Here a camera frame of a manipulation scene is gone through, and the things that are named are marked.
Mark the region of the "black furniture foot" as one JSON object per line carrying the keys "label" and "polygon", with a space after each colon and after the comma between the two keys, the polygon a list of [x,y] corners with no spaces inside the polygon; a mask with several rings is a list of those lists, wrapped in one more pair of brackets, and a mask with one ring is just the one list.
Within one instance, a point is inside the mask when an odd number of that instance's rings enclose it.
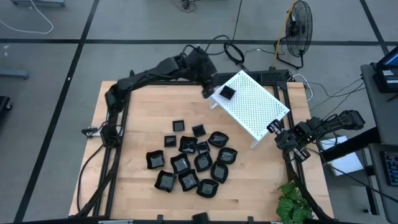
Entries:
{"label": "black furniture foot", "polygon": [[12,109],[11,99],[8,96],[0,96],[0,121]]}

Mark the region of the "green leafy plant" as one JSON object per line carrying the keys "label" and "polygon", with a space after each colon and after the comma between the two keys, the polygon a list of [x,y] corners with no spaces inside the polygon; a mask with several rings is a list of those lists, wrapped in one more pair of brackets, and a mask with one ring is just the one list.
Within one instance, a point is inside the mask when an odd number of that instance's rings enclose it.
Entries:
{"label": "green leafy plant", "polygon": [[281,185],[279,189],[282,195],[275,212],[283,224],[304,224],[305,220],[313,218],[312,209],[295,182]]}

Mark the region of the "white perforated shelf rack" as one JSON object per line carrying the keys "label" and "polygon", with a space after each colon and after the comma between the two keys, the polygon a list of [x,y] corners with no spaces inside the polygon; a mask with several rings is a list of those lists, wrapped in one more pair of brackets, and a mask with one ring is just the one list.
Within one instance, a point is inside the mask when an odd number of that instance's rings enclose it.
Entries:
{"label": "white perforated shelf rack", "polygon": [[[236,90],[231,100],[220,95],[224,86]],[[282,121],[290,111],[274,95],[242,70],[216,88],[208,99],[211,109],[217,106],[222,107],[254,138],[254,142],[250,146],[251,149],[269,134],[267,126],[273,120]]]}

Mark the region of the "grey cart base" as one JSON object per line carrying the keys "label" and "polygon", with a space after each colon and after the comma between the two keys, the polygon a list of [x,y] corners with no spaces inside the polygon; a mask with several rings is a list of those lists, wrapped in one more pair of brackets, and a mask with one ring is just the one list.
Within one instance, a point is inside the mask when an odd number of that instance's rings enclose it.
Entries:
{"label": "grey cart base", "polygon": [[10,0],[15,6],[19,4],[35,4],[37,5],[58,5],[60,7],[65,7],[65,0]]}

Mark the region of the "black desk device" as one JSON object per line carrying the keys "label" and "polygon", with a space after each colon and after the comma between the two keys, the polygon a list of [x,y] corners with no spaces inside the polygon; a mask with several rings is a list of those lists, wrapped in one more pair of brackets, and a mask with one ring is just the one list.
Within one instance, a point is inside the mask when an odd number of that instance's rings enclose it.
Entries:
{"label": "black desk device", "polygon": [[380,93],[398,93],[398,68],[380,70],[373,75]]}

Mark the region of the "black wavy square plate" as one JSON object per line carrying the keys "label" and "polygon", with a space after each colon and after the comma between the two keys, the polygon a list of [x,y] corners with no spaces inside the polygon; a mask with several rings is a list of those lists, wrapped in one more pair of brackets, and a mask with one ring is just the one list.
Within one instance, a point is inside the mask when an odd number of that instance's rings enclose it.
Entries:
{"label": "black wavy square plate", "polygon": [[158,190],[163,190],[168,193],[171,193],[171,191],[173,191],[174,189],[176,178],[177,178],[176,174],[161,170],[157,176],[157,180],[154,187],[157,188]]}
{"label": "black wavy square plate", "polygon": [[162,150],[146,154],[147,168],[156,169],[165,166],[164,152]]}
{"label": "black wavy square plate", "polygon": [[181,153],[175,157],[171,157],[170,163],[173,167],[174,174],[181,174],[191,169],[188,156],[184,153]]}
{"label": "black wavy square plate", "polygon": [[198,187],[200,184],[200,181],[199,181],[196,171],[194,169],[190,169],[190,170],[187,170],[186,172],[179,174],[178,181],[180,182],[180,184],[182,186],[182,190],[184,192],[192,190],[195,187]]}
{"label": "black wavy square plate", "polygon": [[188,154],[194,154],[197,151],[197,141],[195,137],[182,136],[180,138],[179,151]]}

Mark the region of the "black desk crossbar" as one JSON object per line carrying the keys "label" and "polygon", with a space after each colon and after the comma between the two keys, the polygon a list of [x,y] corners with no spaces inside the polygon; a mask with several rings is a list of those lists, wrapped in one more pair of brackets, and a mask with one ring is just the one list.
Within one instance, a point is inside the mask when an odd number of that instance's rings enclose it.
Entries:
{"label": "black desk crossbar", "polygon": [[371,128],[343,143],[339,143],[322,152],[323,161],[330,162],[352,152],[367,147],[371,143],[380,143],[380,135],[377,127]]}

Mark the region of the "monitor with blue screen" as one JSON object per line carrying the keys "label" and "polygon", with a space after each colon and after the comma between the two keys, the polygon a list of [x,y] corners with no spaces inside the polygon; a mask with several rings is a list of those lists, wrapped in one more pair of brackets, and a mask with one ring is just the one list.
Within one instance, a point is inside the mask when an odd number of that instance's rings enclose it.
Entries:
{"label": "monitor with blue screen", "polygon": [[390,70],[398,68],[398,46],[391,50],[376,64],[377,70]]}

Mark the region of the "black vented box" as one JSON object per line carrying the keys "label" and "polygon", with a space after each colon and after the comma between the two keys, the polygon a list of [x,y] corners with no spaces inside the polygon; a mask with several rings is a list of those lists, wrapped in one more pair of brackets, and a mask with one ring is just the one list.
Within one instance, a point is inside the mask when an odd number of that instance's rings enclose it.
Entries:
{"label": "black vented box", "polygon": [[[247,74],[262,85],[266,85],[267,83],[286,82],[290,77],[290,73],[287,69],[251,71],[247,72]],[[217,85],[222,85],[233,76],[235,76],[235,73],[219,73],[213,77],[213,81]]]}

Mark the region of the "black keyboard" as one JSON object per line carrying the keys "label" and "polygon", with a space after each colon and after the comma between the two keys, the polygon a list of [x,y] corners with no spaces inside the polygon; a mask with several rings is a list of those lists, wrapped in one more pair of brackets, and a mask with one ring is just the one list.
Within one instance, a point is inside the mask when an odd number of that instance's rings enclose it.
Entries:
{"label": "black keyboard", "polygon": [[398,154],[383,152],[381,157],[388,184],[398,187]]}

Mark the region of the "white box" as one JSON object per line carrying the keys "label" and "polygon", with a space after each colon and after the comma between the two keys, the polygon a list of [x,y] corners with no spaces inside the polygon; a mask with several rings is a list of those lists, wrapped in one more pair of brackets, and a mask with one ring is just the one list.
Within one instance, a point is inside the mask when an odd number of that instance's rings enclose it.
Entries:
{"label": "white box", "polygon": [[[331,149],[336,142],[337,144],[340,144],[347,140],[348,138],[346,136],[338,136],[337,139],[330,138],[326,140],[321,140],[320,150],[327,151]],[[359,160],[359,157],[356,155],[355,152],[347,154],[331,162],[327,162],[327,165],[324,165],[324,167],[330,168],[334,176],[340,176],[343,175],[344,173],[349,174],[364,169],[362,163]]]}

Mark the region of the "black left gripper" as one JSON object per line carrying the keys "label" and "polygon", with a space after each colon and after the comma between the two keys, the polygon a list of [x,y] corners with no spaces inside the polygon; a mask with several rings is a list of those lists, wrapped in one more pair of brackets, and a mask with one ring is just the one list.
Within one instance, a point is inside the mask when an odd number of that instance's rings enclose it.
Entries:
{"label": "black left gripper", "polygon": [[208,85],[201,93],[204,99],[209,98],[215,92],[213,75],[218,71],[208,54],[201,47],[194,47],[189,53],[189,67],[195,75],[194,80],[196,82],[204,86]]}

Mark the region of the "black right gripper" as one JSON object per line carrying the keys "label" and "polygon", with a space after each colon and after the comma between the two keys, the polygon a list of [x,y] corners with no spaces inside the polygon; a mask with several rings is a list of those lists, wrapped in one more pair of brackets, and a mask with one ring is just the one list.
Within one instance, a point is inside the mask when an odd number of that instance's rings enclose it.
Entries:
{"label": "black right gripper", "polygon": [[294,159],[303,162],[310,157],[305,146],[310,142],[310,126],[299,122],[293,128],[285,129],[282,123],[275,119],[267,126],[270,133],[274,133],[277,147],[286,153],[294,152]]}

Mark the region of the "black floor fan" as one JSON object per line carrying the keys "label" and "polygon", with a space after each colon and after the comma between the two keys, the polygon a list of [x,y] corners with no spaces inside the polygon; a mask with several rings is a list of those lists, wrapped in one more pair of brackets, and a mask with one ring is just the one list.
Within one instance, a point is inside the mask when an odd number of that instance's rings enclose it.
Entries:
{"label": "black floor fan", "polygon": [[[308,51],[313,34],[312,11],[304,0],[294,0],[293,5],[287,11],[284,31],[285,35],[274,42],[276,59],[298,70],[303,67],[303,56]],[[299,58],[301,65],[297,66],[282,60],[277,50],[280,45],[285,45],[291,56]]]}

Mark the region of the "grey furniture foot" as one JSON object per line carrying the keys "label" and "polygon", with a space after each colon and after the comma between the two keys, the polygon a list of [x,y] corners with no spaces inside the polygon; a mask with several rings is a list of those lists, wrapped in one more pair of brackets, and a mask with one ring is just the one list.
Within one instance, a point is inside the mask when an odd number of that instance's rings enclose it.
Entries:
{"label": "grey furniture foot", "polygon": [[30,75],[26,70],[9,70],[0,68],[0,77],[29,79]]}

